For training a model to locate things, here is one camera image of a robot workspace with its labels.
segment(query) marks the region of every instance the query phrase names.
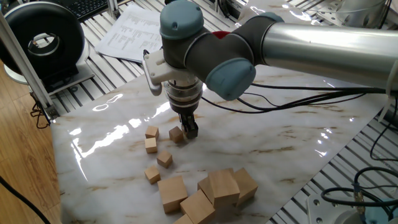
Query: red part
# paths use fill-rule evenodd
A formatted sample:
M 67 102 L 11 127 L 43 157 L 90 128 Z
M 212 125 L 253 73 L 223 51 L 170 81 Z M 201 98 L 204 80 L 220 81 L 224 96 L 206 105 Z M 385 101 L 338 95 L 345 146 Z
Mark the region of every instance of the red part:
M 213 34 L 214 34 L 217 38 L 222 39 L 222 38 L 224 38 L 226 35 L 230 34 L 230 32 L 227 32 L 227 31 L 216 31 L 216 32 L 213 32 Z

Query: wooden floor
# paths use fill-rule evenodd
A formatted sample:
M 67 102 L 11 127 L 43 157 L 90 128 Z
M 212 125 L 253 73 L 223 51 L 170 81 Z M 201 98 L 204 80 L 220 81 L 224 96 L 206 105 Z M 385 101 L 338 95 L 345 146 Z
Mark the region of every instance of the wooden floor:
M 29 112 L 28 87 L 12 81 L 0 62 L 0 175 L 38 207 L 51 223 L 60 223 L 60 194 L 50 128 L 37 129 Z M 45 124 L 41 117 L 40 124 Z M 37 215 L 0 185 L 0 223 L 42 223 Z

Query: paper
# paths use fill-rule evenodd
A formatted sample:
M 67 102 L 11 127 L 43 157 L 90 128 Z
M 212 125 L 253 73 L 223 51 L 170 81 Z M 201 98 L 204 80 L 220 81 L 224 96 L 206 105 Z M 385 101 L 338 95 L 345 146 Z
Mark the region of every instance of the paper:
M 111 57 L 141 63 L 143 51 L 150 53 L 162 46 L 160 13 L 130 5 L 114 23 L 95 50 Z

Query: small wooden cube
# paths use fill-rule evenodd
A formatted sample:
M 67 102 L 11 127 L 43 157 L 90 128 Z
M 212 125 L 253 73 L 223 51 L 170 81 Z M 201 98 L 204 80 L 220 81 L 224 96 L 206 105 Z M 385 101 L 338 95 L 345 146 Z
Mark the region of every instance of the small wooden cube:
M 215 208 L 237 203 L 241 193 L 233 174 L 229 169 L 209 172 L 208 174 Z
M 145 176 L 148 178 L 150 184 L 160 181 L 160 173 L 156 166 L 151 166 L 145 170 Z
M 147 131 L 145 132 L 146 138 L 157 138 L 159 137 L 159 128 L 154 126 L 148 126 Z
M 180 203 L 188 197 L 182 176 L 161 180 L 157 183 L 164 213 L 180 209 Z
M 184 133 L 182 133 L 181 129 L 177 126 L 169 131 L 169 136 L 174 143 L 179 143 L 184 140 Z
M 192 223 L 191 219 L 188 217 L 188 215 L 185 214 L 183 217 L 179 218 L 173 224 L 193 224 L 193 223 Z
M 173 155 L 166 150 L 163 150 L 157 156 L 157 163 L 164 168 L 169 168 L 169 165 L 173 162 Z
M 145 148 L 147 150 L 147 153 L 156 153 L 156 138 L 145 139 Z
M 255 180 L 249 175 L 246 169 L 242 168 L 235 172 L 234 178 L 238 184 L 241 194 L 236 206 L 239 206 L 249 198 L 253 197 L 259 187 Z
M 231 174 L 234 174 L 234 170 L 232 168 L 229 168 L 228 170 Z M 208 177 L 198 182 L 198 190 L 202 190 L 206 197 L 209 199 L 209 201 L 214 202 L 213 190 L 211 189 Z
M 201 190 L 181 202 L 181 211 L 193 224 L 206 224 L 216 217 L 216 210 Z

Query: blue joint cap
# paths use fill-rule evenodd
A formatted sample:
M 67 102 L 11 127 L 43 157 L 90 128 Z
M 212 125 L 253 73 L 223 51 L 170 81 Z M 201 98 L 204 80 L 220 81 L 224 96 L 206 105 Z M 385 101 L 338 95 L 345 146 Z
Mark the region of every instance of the blue joint cap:
M 245 58 L 227 60 L 215 67 L 206 78 L 207 87 L 224 100 L 240 97 L 256 77 L 256 68 Z
M 277 14 L 273 13 L 273 12 L 263 12 L 260 15 L 258 15 L 260 17 L 268 17 L 270 19 L 275 20 L 276 22 L 285 22 L 280 16 L 278 16 Z
M 174 1 L 160 13 L 160 34 L 169 40 L 184 39 L 199 32 L 204 22 L 198 5 L 185 0 Z

